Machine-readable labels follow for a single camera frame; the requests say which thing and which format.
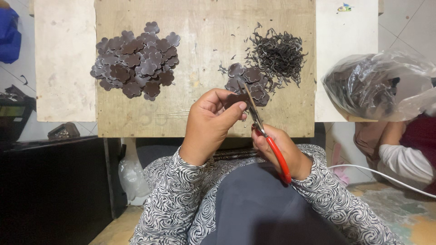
red-handled scissors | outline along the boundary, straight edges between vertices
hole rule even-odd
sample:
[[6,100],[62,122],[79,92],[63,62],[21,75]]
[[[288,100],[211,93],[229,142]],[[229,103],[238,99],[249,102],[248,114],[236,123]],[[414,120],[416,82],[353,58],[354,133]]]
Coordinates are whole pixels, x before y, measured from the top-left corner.
[[251,130],[256,129],[256,135],[257,136],[264,136],[266,141],[268,142],[269,146],[272,149],[272,152],[274,152],[274,155],[277,158],[277,161],[280,164],[280,168],[282,169],[282,174],[279,173],[280,178],[283,180],[283,182],[289,184],[291,183],[291,174],[289,173],[288,164],[286,164],[286,160],[283,157],[282,153],[280,152],[279,148],[277,147],[274,140],[268,136],[263,128],[262,120],[260,119],[259,113],[257,112],[256,105],[254,104],[253,99],[251,98],[250,91],[247,88],[247,85],[244,83],[245,89],[242,89],[239,85],[239,90],[241,93],[248,94],[248,97],[250,98],[249,101],[249,111],[251,114],[251,117],[253,118],[254,123],[251,125]]

wooden board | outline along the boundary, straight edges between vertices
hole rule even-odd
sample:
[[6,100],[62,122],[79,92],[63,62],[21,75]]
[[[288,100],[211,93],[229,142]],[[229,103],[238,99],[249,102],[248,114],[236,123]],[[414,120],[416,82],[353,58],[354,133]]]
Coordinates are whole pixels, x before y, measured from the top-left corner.
[[[293,137],[313,136],[315,93],[314,0],[97,0],[97,40],[132,30],[143,32],[146,22],[156,21],[160,38],[174,31],[181,36],[174,70],[175,86],[162,87],[154,102],[143,97],[128,99],[120,90],[98,87],[98,131],[103,137],[183,137],[189,108],[203,93],[224,88],[228,77],[218,65],[244,63],[246,39],[261,23],[265,35],[273,27],[303,39],[308,52],[301,71],[301,88],[295,83],[278,89],[272,101],[259,108],[264,123],[279,127]],[[230,137],[249,137],[251,119],[238,122]]]
[[94,0],[37,0],[35,70],[40,122],[95,122]]
[[317,92],[315,122],[366,122],[351,116],[328,97],[321,79],[336,62],[352,54],[378,51],[378,0],[349,0],[351,11],[339,12],[342,0],[317,0]]

fingernail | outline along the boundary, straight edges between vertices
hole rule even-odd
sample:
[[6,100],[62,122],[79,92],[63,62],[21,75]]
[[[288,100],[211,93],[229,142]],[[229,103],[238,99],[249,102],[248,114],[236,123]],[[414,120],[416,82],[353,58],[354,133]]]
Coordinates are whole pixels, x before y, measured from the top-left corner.
[[242,102],[241,104],[239,104],[239,108],[241,108],[242,111],[245,111],[245,109],[247,109],[247,104],[245,102]]

scissor blade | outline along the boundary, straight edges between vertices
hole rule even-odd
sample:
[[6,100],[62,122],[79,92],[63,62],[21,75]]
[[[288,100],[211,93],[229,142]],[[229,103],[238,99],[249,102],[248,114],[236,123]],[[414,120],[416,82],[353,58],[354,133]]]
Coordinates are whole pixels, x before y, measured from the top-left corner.
[[256,122],[256,121],[259,121],[260,123],[262,123],[261,121],[260,121],[260,117],[259,117],[259,113],[257,112],[257,108],[256,108],[256,105],[254,104],[254,101],[253,101],[253,98],[251,97],[251,94],[250,94],[250,91],[248,90],[248,88],[247,88],[247,85],[244,83],[244,87],[245,87],[245,91],[247,92],[247,94],[248,94],[248,96],[249,96],[249,98],[250,98],[250,102],[251,102],[251,105],[252,105],[252,109],[253,109],[253,112],[254,113],[252,113],[253,115],[253,120]]

plastic bag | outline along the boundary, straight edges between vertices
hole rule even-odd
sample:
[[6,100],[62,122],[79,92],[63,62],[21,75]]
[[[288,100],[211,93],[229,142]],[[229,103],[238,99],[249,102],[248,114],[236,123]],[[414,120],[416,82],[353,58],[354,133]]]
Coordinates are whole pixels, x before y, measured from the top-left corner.
[[125,160],[118,165],[118,176],[121,187],[127,194],[127,199],[133,201],[135,197],[144,197],[149,194],[148,184],[142,176],[143,169],[139,160]]
[[436,77],[436,67],[430,60],[388,49],[340,60],[322,83],[330,98],[353,116],[405,121],[436,103],[431,77]]

